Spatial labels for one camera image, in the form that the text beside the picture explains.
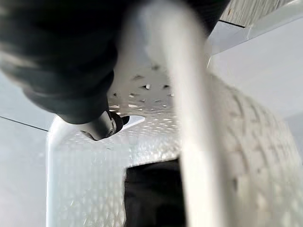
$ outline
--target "black fabric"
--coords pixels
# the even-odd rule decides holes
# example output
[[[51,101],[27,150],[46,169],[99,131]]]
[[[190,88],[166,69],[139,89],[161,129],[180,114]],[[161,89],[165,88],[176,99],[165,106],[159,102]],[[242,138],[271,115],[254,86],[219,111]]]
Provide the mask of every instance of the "black fabric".
[[[125,210],[125,227],[184,227],[179,161],[127,169]]]

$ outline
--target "perforated metal panel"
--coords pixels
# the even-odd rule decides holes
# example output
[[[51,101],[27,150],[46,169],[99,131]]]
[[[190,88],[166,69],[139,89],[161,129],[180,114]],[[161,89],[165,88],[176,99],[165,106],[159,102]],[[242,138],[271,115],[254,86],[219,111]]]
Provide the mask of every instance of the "perforated metal panel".
[[[239,226],[301,226],[302,163],[288,128],[266,108],[217,79],[213,81],[214,95],[221,97],[222,140]],[[152,87],[162,87],[162,83]],[[168,93],[163,92],[164,99]],[[123,226],[125,168],[174,159],[180,152],[178,123],[169,111],[169,101],[161,102],[167,107],[153,103],[154,107],[144,110],[136,109],[143,106],[131,109],[141,112],[145,121],[109,139],[94,142],[74,132],[57,146],[50,160],[53,206],[48,212],[52,213],[52,226]],[[126,114],[130,107],[119,111]]]
[[[145,121],[99,142],[59,118],[54,121],[48,142],[47,227],[122,227],[125,168],[181,153],[166,70],[137,51],[144,42],[136,39],[138,29],[129,31],[134,35],[122,45],[108,93],[110,109],[121,116],[144,116]],[[210,86],[235,226],[302,226],[302,162],[287,126],[216,76]],[[207,204],[201,206],[207,210]]]

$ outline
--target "black object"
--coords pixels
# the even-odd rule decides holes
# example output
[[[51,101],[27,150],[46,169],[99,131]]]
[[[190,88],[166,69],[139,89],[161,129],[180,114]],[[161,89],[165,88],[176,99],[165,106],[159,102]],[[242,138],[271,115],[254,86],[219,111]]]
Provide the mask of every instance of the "black object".
[[[184,227],[179,161],[127,169],[124,201],[125,227]]]
[[[130,116],[122,117],[123,125],[126,125],[127,123],[129,123],[129,120],[130,120]]]
[[[39,107],[72,124],[108,111],[115,39],[139,0],[0,0],[0,67]],[[210,33],[227,0],[187,0]]]

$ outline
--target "white tube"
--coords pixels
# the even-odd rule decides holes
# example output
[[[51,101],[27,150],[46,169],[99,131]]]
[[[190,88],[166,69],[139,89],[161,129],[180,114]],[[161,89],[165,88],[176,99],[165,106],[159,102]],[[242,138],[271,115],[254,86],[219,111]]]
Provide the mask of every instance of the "white tube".
[[[215,133],[203,30],[191,10],[175,1],[153,1],[141,16],[147,31],[147,52],[166,65],[174,85],[187,226],[235,227],[223,151]]]

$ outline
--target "hole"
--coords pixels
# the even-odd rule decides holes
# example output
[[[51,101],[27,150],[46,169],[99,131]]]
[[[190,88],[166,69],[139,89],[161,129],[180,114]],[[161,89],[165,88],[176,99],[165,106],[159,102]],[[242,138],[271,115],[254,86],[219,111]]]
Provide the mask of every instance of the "hole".
[[[147,85],[142,86],[141,88],[143,88],[145,90],[150,90],[151,89],[151,85],[147,84]]]
[[[128,106],[129,106],[130,108],[136,108],[136,107],[138,107],[137,105],[132,105],[132,104],[128,104]]]
[[[160,68],[159,65],[153,65],[153,66],[151,67],[151,69],[154,70],[154,71],[159,70],[159,68]]]
[[[131,92],[131,93],[129,94],[129,96],[130,96],[131,98],[135,98],[136,96],[139,96],[139,94],[136,94],[136,93]]]
[[[232,185],[233,185],[234,190],[237,192],[238,191],[238,179],[237,178],[234,178],[232,180]]]
[[[119,105],[112,105],[112,106],[110,106],[109,108],[120,108],[120,106]]]
[[[143,79],[144,76],[141,76],[141,75],[136,75],[133,80],[139,80],[139,79]]]

